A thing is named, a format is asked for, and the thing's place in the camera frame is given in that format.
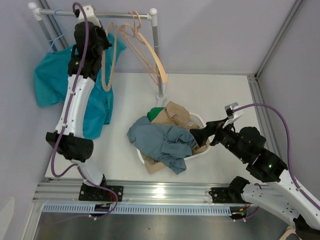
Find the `green t shirt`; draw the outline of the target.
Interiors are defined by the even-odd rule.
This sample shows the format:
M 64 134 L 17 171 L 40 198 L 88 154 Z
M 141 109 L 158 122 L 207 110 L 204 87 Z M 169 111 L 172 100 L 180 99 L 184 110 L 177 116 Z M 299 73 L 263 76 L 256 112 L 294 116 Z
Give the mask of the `green t shirt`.
M 153 107 L 146 115 L 148 120 L 152 122 L 158 115 L 159 113 L 164 110 L 164 107 Z

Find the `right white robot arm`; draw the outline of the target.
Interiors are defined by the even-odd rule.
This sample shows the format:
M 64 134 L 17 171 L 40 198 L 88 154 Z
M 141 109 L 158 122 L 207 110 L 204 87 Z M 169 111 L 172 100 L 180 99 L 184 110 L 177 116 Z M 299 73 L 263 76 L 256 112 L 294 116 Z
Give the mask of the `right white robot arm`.
M 320 238 L 320 211 L 303 199 L 294 186 L 289 167 L 275 153 L 267 150 L 266 142 L 256 127 L 243 127 L 239 132 L 234 126 L 223 126 L 224 121 L 210 121 L 202 129 L 191 129 L 197 144 L 203 146 L 210 136 L 210 145 L 223 145 L 243 164 L 257 180 L 272 187 L 282 198 L 264 192 L 247 179 L 236 176 L 226 187 L 224 196 L 232 203 L 252 203 L 282 219 L 301 240 Z

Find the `grey blue t shirt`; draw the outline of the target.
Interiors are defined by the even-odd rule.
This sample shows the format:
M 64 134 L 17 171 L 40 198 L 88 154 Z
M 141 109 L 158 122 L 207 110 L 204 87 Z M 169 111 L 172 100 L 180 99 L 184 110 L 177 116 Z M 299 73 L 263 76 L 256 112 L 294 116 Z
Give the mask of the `grey blue t shirt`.
M 146 116 L 129 128 L 127 138 L 144 155 L 163 163 L 177 175 L 187 169 L 185 158 L 193 155 L 192 149 L 197 144 L 187 129 L 152 124 Z

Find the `beige t shirt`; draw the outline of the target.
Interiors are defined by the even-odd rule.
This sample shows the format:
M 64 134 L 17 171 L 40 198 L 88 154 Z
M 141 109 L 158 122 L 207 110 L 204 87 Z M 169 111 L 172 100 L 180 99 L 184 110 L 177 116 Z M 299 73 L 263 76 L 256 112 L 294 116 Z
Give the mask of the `beige t shirt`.
M 187 109 L 172 101 L 170 101 L 166 105 L 166 107 L 164 107 L 164 109 L 151 123 L 159 125 L 178 126 L 187 130 L 200 128 L 198 125 L 191 122 L 190 112 Z M 148 167 L 144 165 L 150 175 L 166 168 L 164 163 L 156 162 L 155 160 L 153 160 L 151 164 L 153 165 Z

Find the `pink wire hanger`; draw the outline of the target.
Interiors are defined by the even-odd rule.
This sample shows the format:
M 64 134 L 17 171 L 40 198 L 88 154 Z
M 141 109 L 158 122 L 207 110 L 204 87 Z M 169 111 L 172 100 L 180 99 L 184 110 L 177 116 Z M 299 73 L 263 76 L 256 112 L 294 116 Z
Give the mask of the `pink wire hanger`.
M 141 16 L 136 10 L 128 12 L 128 14 L 131 16 L 133 24 L 124 23 L 118 28 L 118 31 L 122 34 L 127 46 L 137 58 L 140 65 L 144 68 L 145 72 L 159 87 L 161 83 L 159 77 L 161 75 L 158 70 L 156 70 L 157 65 L 152 65 L 145 52 L 145 50 L 148 50 L 153 57 L 151 47 L 148 47 L 148 41 L 140 32 L 142 26 Z

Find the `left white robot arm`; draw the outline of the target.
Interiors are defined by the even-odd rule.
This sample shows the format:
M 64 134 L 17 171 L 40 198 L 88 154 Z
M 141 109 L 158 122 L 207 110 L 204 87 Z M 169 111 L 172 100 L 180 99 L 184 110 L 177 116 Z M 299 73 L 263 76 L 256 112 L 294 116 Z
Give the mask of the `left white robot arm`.
M 102 88 L 109 91 L 112 86 L 117 53 L 114 52 L 110 73 L 107 74 L 107 49 L 116 48 L 117 42 L 108 41 L 108 30 L 90 21 L 83 21 L 74 27 L 76 44 L 72 47 L 68 63 L 68 85 L 60 120 L 54 132 L 47 132 L 46 141 L 52 146 L 50 170 L 54 177 L 63 177 L 76 167 L 85 185 L 91 186 L 90 195 L 97 201 L 107 197 L 108 188 L 103 185 L 104 175 L 91 159 L 94 143 L 84 138 L 83 123 L 87 103 L 98 76 Z M 62 155 L 71 162 L 62 173 L 55 171 L 56 155 Z

